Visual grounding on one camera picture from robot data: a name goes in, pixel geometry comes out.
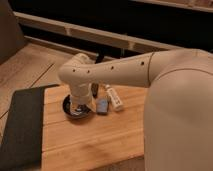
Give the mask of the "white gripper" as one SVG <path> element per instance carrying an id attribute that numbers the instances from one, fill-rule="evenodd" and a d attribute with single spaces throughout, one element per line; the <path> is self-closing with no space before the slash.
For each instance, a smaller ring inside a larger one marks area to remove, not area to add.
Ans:
<path id="1" fill-rule="evenodd" d="M 90 111 L 89 104 L 92 101 L 92 95 L 83 96 L 70 95 L 70 112 L 72 114 L 86 114 Z"/>

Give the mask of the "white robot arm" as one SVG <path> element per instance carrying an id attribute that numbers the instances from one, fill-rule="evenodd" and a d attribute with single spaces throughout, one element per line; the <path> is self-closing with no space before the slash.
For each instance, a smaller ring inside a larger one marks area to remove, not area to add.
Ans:
<path id="1" fill-rule="evenodd" d="M 80 53 L 59 78 L 82 105 L 92 83 L 146 87 L 145 171 L 213 171 L 213 53 L 183 48 L 98 64 Z"/>

